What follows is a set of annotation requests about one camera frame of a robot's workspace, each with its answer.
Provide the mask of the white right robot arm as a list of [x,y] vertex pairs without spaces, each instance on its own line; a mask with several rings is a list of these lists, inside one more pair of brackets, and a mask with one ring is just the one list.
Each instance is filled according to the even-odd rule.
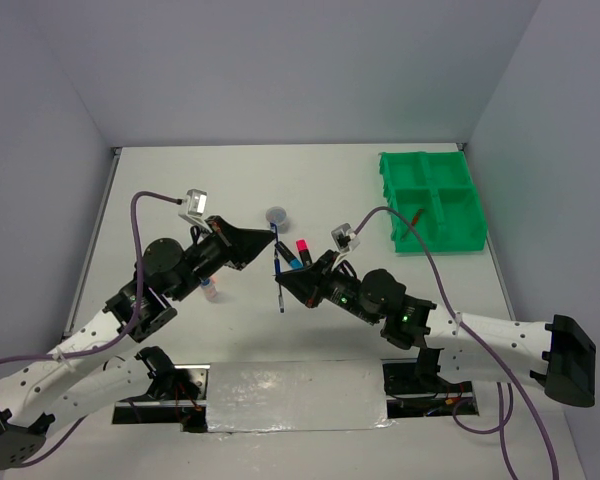
[[391,345],[418,349],[416,383],[426,391],[464,382],[520,383],[573,407],[595,404],[596,346],[577,321],[515,322],[457,312],[413,297],[385,269],[356,278],[335,267],[328,250],[276,282],[307,308],[323,301],[382,326]]

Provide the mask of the red ballpoint pen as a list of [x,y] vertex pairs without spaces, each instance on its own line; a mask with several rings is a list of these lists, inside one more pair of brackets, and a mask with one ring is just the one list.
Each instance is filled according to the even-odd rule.
[[[410,225],[412,227],[415,227],[418,224],[418,222],[420,221],[420,219],[421,219],[422,215],[425,213],[425,211],[426,211],[425,208],[419,208],[416,211],[416,213],[414,214],[414,216],[412,217],[411,222],[410,222]],[[401,236],[401,240],[402,241],[406,240],[407,237],[410,235],[410,233],[411,233],[411,229],[409,227],[407,227],[405,229],[404,234]]]

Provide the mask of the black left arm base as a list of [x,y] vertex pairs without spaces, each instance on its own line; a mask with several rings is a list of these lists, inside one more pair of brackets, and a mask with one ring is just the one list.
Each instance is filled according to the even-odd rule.
[[175,379],[159,393],[122,400],[114,405],[111,423],[129,425],[169,425],[181,432],[206,433],[209,364],[176,366]]

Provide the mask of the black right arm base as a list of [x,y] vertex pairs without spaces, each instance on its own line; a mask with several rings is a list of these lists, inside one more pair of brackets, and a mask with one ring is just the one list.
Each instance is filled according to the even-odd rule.
[[416,376],[416,360],[383,360],[384,391],[388,418],[448,417],[478,414],[470,382],[426,382]]

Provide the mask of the blue ballpoint pen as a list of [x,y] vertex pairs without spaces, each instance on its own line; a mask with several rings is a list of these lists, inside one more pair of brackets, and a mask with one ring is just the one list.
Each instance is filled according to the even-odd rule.
[[285,313],[285,303],[283,297],[282,286],[278,283],[277,277],[281,273],[281,265],[278,252],[274,249],[273,253],[273,264],[274,264],[274,280],[277,286],[277,299],[278,299],[278,309],[281,314]]

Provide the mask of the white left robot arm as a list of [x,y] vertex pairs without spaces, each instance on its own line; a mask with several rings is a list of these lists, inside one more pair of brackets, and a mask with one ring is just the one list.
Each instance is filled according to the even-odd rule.
[[171,238],[150,243],[132,280],[91,321],[0,379],[0,471],[34,464],[48,437],[104,405],[173,392],[172,361],[141,342],[176,316],[173,302],[223,267],[246,268],[274,240],[269,229],[234,227],[220,216],[205,224],[188,248]]

